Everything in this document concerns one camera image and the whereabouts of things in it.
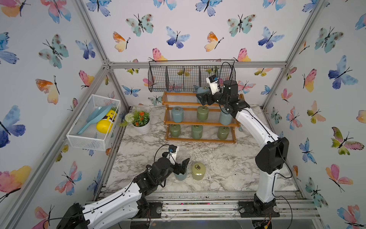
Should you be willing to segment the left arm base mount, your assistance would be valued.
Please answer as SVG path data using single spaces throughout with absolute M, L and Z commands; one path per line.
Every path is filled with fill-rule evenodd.
M 146 199 L 137 201 L 137 214 L 134 219 L 160 219 L 163 211 L 162 202 L 148 202 Z

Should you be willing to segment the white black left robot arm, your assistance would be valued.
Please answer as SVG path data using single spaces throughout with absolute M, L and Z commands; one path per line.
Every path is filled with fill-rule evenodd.
M 161 157 L 146 170 L 137 175 L 133 181 L 116 193 L 81 206 L 73 204 L 61 221 L 57 229 L 106 229 L 116 223 L 132 218 L 147 218 L 150 220 L 152 209 L 146 197 L 164 187 L 166 179 L 172 174 L 184 174 L 190 158 L 182 163 L 174 163 L 173 157 Z

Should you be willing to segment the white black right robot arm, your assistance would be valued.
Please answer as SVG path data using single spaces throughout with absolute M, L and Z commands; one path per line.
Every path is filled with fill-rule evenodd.
M 202 105 L 218 104 L 220 109 L 231 115 L 241 126 L 245 127 L 260 146 L 255 163 L 260 169 L 260 179 L 254 200 L 259 206 L 272 206 L 275 202 L 274 186 L 279 170 L 286 162 L 289 141 L 271 131 L 254 113 L 250 105 L 239 99 L 238 84 L 234 80 L 226 80 L 220 86 L 217 77 L 206 79 L 210 91 L 197 93 L 196 97 Z

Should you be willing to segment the yellow canister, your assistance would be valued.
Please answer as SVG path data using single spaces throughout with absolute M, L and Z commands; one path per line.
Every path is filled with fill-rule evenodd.
M 206 166 L 201 162 L 195 162 L 192 166 L 192 178 L 200 181 L 204 178 L 206 173 Z

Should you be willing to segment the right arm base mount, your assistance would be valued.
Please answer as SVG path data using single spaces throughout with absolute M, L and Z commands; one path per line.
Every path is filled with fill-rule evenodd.
M 260 200 L 238 202 L 238 212 L 242 218 L 280 217 L 275 199 L 268 203 L 262 203 Z

